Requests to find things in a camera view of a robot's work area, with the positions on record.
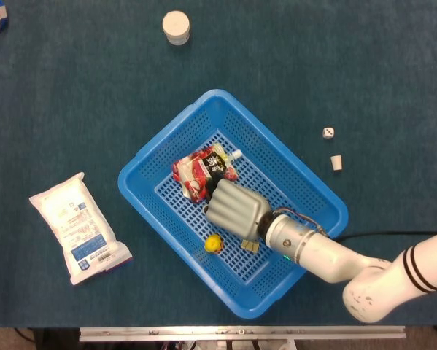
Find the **red fruit jelly pouch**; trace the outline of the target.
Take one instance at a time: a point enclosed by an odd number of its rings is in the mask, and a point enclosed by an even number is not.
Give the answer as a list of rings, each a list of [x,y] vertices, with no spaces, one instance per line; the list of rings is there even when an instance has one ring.
[[[182,194],[199,203],[211,194],[217,181],[234,182],[239,178],[233,162],[241,156],[240,149],[227,153],[220,143],[213,143],[176,161],[172,166],[173,177],[181,184]]]

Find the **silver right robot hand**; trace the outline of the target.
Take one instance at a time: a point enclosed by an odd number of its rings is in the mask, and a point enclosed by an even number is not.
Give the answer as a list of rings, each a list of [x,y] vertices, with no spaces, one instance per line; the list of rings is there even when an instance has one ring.
[[[243,240],[259,239],[260,221],[271,211],[261,194],[219,176],[210,179],[206,189],[209,222]]]

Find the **teal table cloth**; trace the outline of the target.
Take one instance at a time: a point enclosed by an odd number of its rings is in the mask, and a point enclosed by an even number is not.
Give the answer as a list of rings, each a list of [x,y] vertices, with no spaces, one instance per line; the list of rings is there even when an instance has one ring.
[[[345,202],[349,247],[393,259],[437,230],[437,0],[4,2],[0,327],[242,323],[117,187],[214,88]],[[162,28],[174,10],[190,21],[180,46]],[[29,198],[78,172],[134,258],[74,286]]]

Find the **yellow round toy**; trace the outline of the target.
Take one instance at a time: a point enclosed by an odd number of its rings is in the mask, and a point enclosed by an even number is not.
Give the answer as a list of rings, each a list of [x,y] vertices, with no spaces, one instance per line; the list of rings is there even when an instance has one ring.
[[[208,253],[218,254],[223,250],[223,247],[223,240],[216,233],[210,235],[204,243],[204,249]]]

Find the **blue perforated plastic basket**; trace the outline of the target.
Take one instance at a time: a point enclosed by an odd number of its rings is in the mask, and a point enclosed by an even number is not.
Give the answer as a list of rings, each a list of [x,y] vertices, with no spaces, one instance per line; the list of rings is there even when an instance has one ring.
[[[249,110],[224,90],[210,90],[187,106],[146,143],[121,170],[124,198],[238,317],[254,319],[303,275],[286,257],[261,246],[246,252],[240,240],[219,231],[224,249],[210,254],[208,236],[218,232],[202,204],[182,195],[174,181],[176,160],[219,143],[243,155],[236,162],[239,184],[262,194],[272,207],[286,206],[309,217],[331,237],[348,223],[344,202]]]

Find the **aluminium rail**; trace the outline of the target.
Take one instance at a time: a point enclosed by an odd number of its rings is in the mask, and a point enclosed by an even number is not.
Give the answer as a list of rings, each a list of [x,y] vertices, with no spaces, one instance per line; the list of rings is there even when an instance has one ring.
[[[81,327],[82,342],[404,339],[404,326]]]

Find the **white lidded jar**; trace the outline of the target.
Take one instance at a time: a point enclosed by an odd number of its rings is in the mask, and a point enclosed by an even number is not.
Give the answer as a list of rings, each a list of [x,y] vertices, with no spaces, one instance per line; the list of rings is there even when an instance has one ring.
[[[188,16],[179,10],[167,12],[162,20],[163,32],[170,44],[184,45],[190,37]]]

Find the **white snack bag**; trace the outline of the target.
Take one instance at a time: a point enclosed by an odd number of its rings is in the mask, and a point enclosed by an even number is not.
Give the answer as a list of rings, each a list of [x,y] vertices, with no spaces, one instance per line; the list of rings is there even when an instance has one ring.
[[[79,172],[29,198],[63,250],[70,281],[77,285],[132,258],[83,182]]]

